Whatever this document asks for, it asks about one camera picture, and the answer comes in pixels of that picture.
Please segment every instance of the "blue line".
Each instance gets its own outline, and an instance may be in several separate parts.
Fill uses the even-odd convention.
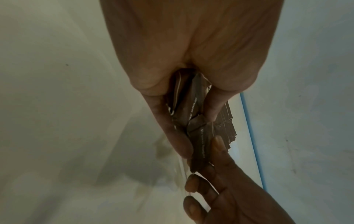
[[[257,166],[258,166],[259,176],[261,177],[261,182],[262,182],[262,185],[263,185],[263,189],[265,191],[267,191],[267,188],[265,186],[266,182],[264,180],[264,175],[263,175],[261,162],[260,162],[260,159],[259,159],[258,150],[257,150],[256,144],[255,144],[255,141],[254,141],[253,130],[252,130],[251,122],[250,122],[250,115],[249,115],[248,110],[247,110],[247,105],[246,105],[246,100],[244,98],[244,94],[240,93],[240,97],[241,97],[241,102],[242,102],[242,106],[243,106],[244,115],[246,117],[248,131],[250,132],[251,142],[252,142],[252,146],[253,146],[254,156],[256,157],[256,162],[257,162]]]

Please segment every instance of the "hand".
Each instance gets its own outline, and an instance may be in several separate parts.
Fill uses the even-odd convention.
[[[118,59],[175,150],[193,149],[164,101],[171,75],[197,68],[213,87],[204,115],[247,89],[263,65],[283,0],[100,0]]]
[[[185,190],[200,193],[210,211],[192,196],[184,199],[187,215],[197,224],[294,224],[284,209],[233,161],[220,136],[212,141],[211,163],[192,174]]]

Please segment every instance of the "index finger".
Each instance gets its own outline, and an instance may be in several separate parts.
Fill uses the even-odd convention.
[[[168,111],[164,96],[144,96],[156,121],[166,134],[172,147],[183,158],[191,158],[193,146],[185,133],[176,130],[172,123],[171,115]]]

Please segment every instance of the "brown wrapper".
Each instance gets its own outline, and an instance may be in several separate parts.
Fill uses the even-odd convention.
[[[192,145],[191,172],[195,173],[209,162],[211,140],[220,135],[227,149],[235,140],[229,103],[221,109],[216,120],[209,122],[203,115],[204,99],[210,83],[194,69],[180,69],[173,76],[174,90],[166,96],[172,121],[177,130],[187,134]]]

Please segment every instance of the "blue stripe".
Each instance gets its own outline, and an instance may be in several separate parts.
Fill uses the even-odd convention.
[[[265,191],[267,191],[267,188],[265,186],[266,183],[265,183],[265,180],[264,180],[263,170],[262,170],[261,162],[260,162],[260,159],[259,159],[257,146],[256,146],[255,141],[254,141],[253,130],[252,130],[251,122],[250,122],[250,115],[249,115],[248,110],[247,110],[247,105],[246,105],[246,100],[244,98],[244,94],[240,93],[240,97],[241,97],[241,102],[242,102],[242,106],[243,106],[244,115],[246,117],[248,131],[250,132],[251,142],[252,142],[252,146],[253,146],[254,156],[256,157],[256,162],[257,162],[257,166],[258,166],[259,176],[261,177],[261,182],[262,182],[262,185],[263,185],[263,189]]]

